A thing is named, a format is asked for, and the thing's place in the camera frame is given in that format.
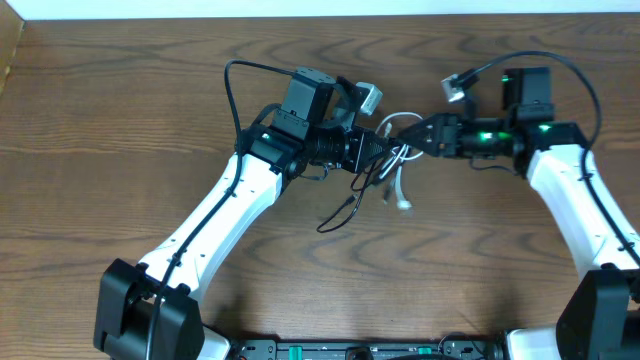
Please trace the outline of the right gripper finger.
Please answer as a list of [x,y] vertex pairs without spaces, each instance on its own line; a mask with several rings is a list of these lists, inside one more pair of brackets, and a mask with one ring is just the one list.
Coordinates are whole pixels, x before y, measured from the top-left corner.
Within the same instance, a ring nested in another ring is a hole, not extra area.
[[398,136],[397,140],[400,143],[409,145],[429,156],[440,155],[439,142],[433,135],[418,135],[417,137]]
[[435,139],[437,135],[437,116],[430,115],[423,120],[401,130],[398,139]]

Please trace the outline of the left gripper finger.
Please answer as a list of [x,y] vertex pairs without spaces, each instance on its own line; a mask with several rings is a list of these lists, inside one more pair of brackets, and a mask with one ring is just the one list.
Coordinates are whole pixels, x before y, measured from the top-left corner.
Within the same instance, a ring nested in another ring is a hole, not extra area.
[[371,173],[392,154],[393,154],[393,148],[388,147],[383,149],[381,152],[367,158],[365,162],[365,167],[364,167],[365,172]]
[[367,145],[369,150],[388,150],[394,147],[394,140],[371,131],[367,134]]

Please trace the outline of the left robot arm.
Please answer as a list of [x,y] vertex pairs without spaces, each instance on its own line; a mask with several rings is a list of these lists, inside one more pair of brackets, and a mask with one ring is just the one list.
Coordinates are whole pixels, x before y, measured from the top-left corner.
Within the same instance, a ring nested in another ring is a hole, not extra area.
[[299,67],[285,98],[247,128],[213,189],[182,225],[131,265],[116,259],[99,288],[94,347],[112,359],[225,359],[231,341],[208,328],[199,309],[245,231],[308,166],[359,173],[390,148],[359,127],[382,93]]

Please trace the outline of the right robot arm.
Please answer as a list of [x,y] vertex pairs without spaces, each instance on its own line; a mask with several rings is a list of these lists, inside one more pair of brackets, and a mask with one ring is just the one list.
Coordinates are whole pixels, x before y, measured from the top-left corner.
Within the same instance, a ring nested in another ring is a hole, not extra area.
[[557,322],[505,333],[495,358],[636,359],[639,313],[639,235],[611,196],[587,140],[573,122],[557,122],[547,67],[503,73],[503,118],[478,118],[466,73],[442,82],[465,112],[434,114],[398,135],[433,157],[513,161],[551,212],[580,278]]

